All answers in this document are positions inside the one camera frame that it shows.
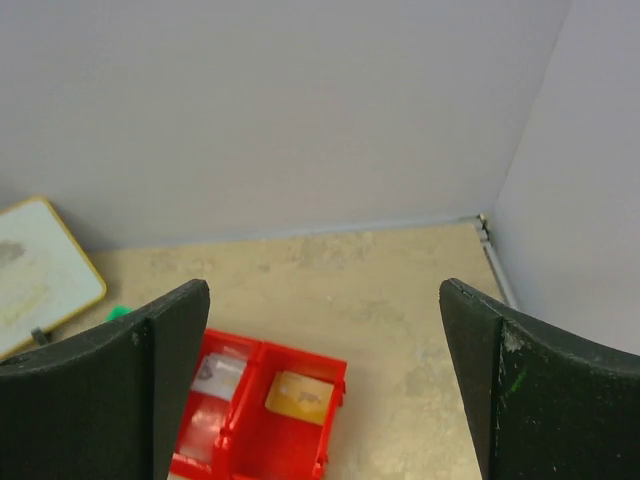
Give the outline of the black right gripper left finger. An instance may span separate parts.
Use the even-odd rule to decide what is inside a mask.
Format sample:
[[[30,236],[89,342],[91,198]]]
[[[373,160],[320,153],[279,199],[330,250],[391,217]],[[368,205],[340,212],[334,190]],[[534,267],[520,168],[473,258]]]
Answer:
[[[193,279],[2,361],[2,478],[167,478],[209,308]]]

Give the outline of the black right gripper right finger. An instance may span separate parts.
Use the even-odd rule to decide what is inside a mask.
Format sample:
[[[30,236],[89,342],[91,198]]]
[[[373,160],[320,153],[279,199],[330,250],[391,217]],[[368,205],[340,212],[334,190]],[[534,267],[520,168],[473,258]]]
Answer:
[[[439,305],[483,478],[638,478],[638,356],[455,278]]]

